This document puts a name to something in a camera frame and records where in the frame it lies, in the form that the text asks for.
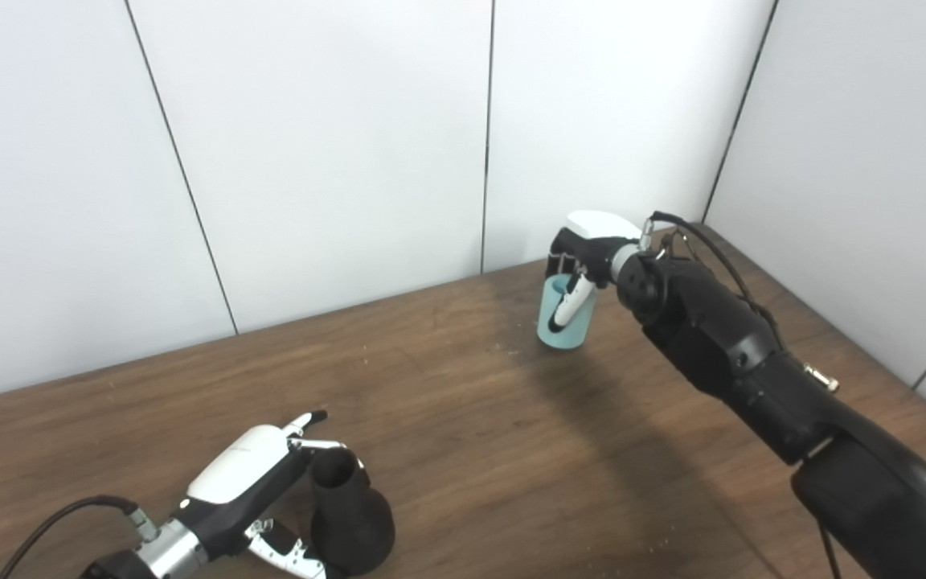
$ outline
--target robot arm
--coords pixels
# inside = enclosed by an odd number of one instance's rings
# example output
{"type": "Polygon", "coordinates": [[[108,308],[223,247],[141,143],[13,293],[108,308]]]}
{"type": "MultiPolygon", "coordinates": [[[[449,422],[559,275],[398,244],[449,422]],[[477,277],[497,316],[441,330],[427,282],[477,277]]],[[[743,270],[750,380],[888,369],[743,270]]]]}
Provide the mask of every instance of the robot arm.
{"type": "MultiPolygon", "coordinates": [[[[326,417],[324,411],[308,412],[283,429],[273,425],[248,429],[192,481],[187,498],[157,531],[145,534],[141,546],[100,557],[85,569],[82,579],[185,579],[210,561],[246,549],[302,579],[344,579],[349,571],[353,575],[371,571],[391,551],[391,511],[378,492],[367,488],[370,478],[363,463],[344,444],[302,437],[308,426],[326,417]],[[348,513],[353,519],[350,524],[371,526],[363,552],[351,553],[348,561],[324,561],[319,554],[325,550],[323,545],[317,545],[319,550],[306,545],[279,521],[261,518],[305,475],[314,458],[324,461],[328,470],[346,473],[337,487],[353,483],[356,491],[369,491],[371,502],[379,503],[367,513],[348,513]],[[375,516],[381,520],[363,520],[375,516]]],[[[330,485],[325,491],[338,492],[330,485]]],[[[353,497],[352,503],[360,499],[353,497]]],[[[319,541],[316,532],[313,541],[319,541]]],[[[330,551],[346,550],[352,549],[339,545],[330,551]]]]}
{"type": "MultiPolygon", "coordinates": [[[[646,228],[654,220],[694,227],[657,213],[646,228]]],[[[617,286],[645,336],[695,388],[800,465],[795,495],[861,567],[875,578],[926,577],[926,462],[835,398],[830,379],[783,348],[765,310],[698,261],[653,252],[647,239],[614,249],[573,231],[556,238],[578,274],[600,272],[589,281],[617,286]]]]}

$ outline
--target black robotic arm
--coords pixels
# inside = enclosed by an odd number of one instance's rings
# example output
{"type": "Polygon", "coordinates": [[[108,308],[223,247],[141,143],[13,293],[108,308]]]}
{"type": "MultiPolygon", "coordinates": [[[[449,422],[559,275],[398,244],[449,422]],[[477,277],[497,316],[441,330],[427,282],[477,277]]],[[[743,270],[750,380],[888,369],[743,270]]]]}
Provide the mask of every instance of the black robotic arm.
{"type": "MultiPolygon", "coordinates": [[[[702,236],[659,212],[647,230],[654,221],[702,236]]],[[[926,578],[926,462],[795,359],[741,279],[743,296],[698,261],[653,250],[648,234],[588,239],[564,228],[550,266],[567,256],[574,277],[614,283],[645,336],[695,388],[727,404],[786,464],[800,465],[794,494],[868,574],[926,578]]]]}

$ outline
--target robotic hand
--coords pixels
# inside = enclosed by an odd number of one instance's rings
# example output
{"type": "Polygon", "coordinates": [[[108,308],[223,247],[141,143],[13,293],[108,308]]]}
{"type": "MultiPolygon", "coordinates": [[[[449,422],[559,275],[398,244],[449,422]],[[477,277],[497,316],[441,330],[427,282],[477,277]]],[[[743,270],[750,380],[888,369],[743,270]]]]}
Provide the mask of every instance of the robotic hand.
{"type": "Polygon", "coordinates": [[[248,429],[192,481],[161,528],[148,521],[139,527],[140,547],[100,557],[82,579],[184,579],[245,549],[302,579],[342,579],[378,567],[395,540],[391,509],[344,444],[302,437],[326,417],[308,412],[283,429],[248,429]],[[313,547],[261,518],[308,467],[317,499],[313,547]]]}
{"type": "Polygon", "coordinates": [[[769,312],[693,224],[657,212],[644,234],[632,236],[637,228],[620,217],[587,213],[571,216],[552,242],[547,274],[571,280],[550,330],[566,326],[581,287],[613,283],[645,336],[695,388],[727,404],[786,464],[799,465],[794,494],[868,574],[926,578],[926,462],[835,398],[837,381],[785,349],[769,312]],[[600,227],[581,226],[592,221],[600,227]],[[698,260],[674,257],[672,245],[653,250],[657,221],[677,224],[716,253],[741,296],[698,260]]]}

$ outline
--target silver metal joint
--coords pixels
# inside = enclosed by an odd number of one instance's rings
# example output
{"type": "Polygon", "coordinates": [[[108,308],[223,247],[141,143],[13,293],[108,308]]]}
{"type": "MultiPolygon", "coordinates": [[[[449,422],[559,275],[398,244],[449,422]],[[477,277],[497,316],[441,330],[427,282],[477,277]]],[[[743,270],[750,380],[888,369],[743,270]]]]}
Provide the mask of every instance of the silver metal joint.
{"type": "Polygon", "coordinates": [[[131,519],[131,524],[135,525],[135,531],[138,532],[142,541],[155,541],[157,536],[159,536],[159,528],[155,523],[152,523],[152,520],[148,518],[145,511],[138,509],[129,514],[128,518],[131,519]]]}
{"type": "Polygon", "coordinates": [[[824,388],[827,388],[827,392],[838,392],[838,381],[835,380],[835,378],[831,378],[830,376],[824,375],[823,373],[820,372],[820,370],[817,370],[816,368],[809,366],[808,363],[804,363],[804,365],[802,365],[802,370],[805,370],[805,373],[811,375],[813,377],[813,380],[816,380],[820,382],[820,384],[823,384],[824,388]]]}
{"type": "Polygon", "coordinates": [[[628,263],[628,260],[631,259],[633,254],[639,253],[640,247],[633,243],[627,245],[622,245],[620,249],[617,250],[617,253],[613,254],[613,259],[609,263],[609,276],[613,279],[613,283],[617,283],[617,278],[621,277],[621,269],[624,268],[624,264],[628,263]]]}
{"type": "Polygon", "coordinates": [[[142,543],[135,554],[158,579],[185,579],[209,563],[199,538],[173,518],[159,528],[157,539],[142,543]]]}

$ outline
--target white robotic hand casing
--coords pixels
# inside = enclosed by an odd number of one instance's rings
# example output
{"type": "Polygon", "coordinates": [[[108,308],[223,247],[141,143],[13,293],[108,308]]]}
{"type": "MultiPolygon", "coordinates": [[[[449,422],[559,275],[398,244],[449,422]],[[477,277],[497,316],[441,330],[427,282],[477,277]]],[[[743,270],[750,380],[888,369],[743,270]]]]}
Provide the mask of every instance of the white robotic hand casing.
{"type": "Polygon", "coordinates": [[[248,429],[188,485],[188,497],[214,505],[234,501],[288,454],[282,429],[258,425],[248,429]]]}
{"type": "Polygon", "coordinates": [[[597,237],[624,237],[638,239],[642,230],[631,221],[606,211],[574,211],[567,216],[567,228],[584,239],[597,237]]]}

